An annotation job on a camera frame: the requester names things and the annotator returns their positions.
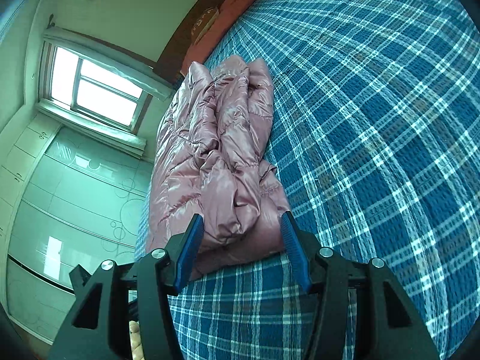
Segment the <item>window frame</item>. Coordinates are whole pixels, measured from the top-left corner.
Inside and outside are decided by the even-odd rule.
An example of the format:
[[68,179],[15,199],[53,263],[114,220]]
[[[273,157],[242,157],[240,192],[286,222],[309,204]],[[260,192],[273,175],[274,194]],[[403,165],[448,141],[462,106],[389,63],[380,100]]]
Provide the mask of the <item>window frame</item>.
[[[90,119],[93,119],[97,122],[106,124],[111,127],[118,128],[120,130],[128,131],[130,133],[136,134],[138,132],[138,129],[140,128],[140,124],[143,120],[143,116],[146,113],[146,109],[148,108],[148,105],[150,105],[150,102],[153,98],[153,96],[142,90],[142,93],[140,97],[137,99],[128,93],[119,91],[118,89],[111,87],[109,85],[106,85],[102,82],[99,82],[95,79],[92,79],[87,76],[82,76],[81,70],[82,70],[82,64],[84,59],[81,57],[78,57],[78,63],[77,63],[77,68],[75,71],[75,79],[73,81],[73,89],[72,89],[72,94],[71,94],[71,103],[70,104],[65,104],[60,102],[59,100],[56,100],[52,97],[51,94],[51,89],[52,89],[52,80],[53,80],[53,68],[55,64],[55,56],[57,54],[57,49],[59,47],[55,46],[51,43],[44,42],[43,45],[43,50],[42,50],[42,55],[41,55],[41,60],[40,60],[40,72],[39,72],[39,80],[38,80],[38,95],[39,98],[44,98],[47,99],[54,104],[64,108],[68,109],[72,112],[78,113],[80,115],[86,116]],[[115,95],[121,96],[123,98],[126,98],[127,100],[130,100],[134,103],[136,103],[136,108],[135,112],[133,113],[133,116],[130,121],[130,125],[124,125],[122,123],[119,123],[115,120],[112,120],[102,114],[99,114],[95,111],[92,111],[88,108],[82,107],[81,105],[78,105],[77,103],[77,97],[78,97],[78,88],[80,85],[80,81],[84,80],[88,83],[91,83],[93,85],[96,85],[100,88],[103,88],[109,92],[114,93]]]

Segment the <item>blue gripper pad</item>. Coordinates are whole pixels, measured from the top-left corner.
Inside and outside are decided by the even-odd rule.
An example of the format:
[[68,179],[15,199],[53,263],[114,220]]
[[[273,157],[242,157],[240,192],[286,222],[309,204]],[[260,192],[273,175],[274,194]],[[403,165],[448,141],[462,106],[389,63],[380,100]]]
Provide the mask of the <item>blue gripper pad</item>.
[[174,289],[180,293],[187,285],[191,270],[194,267],[194,261],[197,257],[198,249],[203,239],[203,218],[199,214],[195,214],[188,225],[184,238],[182,239],[181,252],[177,258],[177,271]]
[[295,219],[290,211],[285,212],[280,220],[280,231],[282,232],[283,243],[286,254],[292,265],[293,276],[302,289],[309,293],[311,286],[308,258],[303,250],[298,237],[299,230]]

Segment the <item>brown cushion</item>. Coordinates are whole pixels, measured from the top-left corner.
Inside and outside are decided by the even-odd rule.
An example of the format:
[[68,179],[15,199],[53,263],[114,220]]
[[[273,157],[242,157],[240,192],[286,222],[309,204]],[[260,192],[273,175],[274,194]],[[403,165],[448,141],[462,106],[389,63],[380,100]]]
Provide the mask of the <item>brown cushion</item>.
[[218,14],[219,11],[217,8],[208,8],[202,13],[191,29],[191,44],[198,43],[202,36],[204,36],[212,26]]

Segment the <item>cabinet door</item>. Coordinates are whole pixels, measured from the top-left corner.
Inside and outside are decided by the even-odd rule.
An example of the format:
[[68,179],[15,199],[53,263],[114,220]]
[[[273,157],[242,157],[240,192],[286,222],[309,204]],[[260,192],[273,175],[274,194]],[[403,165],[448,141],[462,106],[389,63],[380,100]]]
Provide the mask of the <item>cabinet door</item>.
[[24,152],[37,157],[42,151],[43,147],[47,142],[47,137],[33,131],[29,128],[26,128],[25,131],[18,138],[15,146],[22,149]]
[[44,114],[37,114],[28,125],[28,128],[48,138],[57,130],[59,125],[60,123],[51,117]]
[[20,178],[10,173],[3,166],[0,167],[0,198],[14,206],[22,185],[23,181]]
[[0,233],[7,231],[13,207],[0,198]]
[[14,146],[8,154],[4,167],[25,181],[28,172],[30,172],[30,169],[33,167],[34,161],[35,157]]

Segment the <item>quilted fabric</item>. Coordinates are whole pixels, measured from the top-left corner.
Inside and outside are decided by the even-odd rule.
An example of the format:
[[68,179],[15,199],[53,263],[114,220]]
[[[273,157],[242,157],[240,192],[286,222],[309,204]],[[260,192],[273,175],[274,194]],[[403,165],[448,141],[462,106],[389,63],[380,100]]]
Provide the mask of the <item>quilted fabric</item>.
[[[441,358],[479,315],[479,46],[458,0],[258,0],[206,62],[266,60],[265,158],[299,226],[348,259],[384,258]],[[315,298],[281,255],[204,277],[170,305],[186,358],[300,359]]]

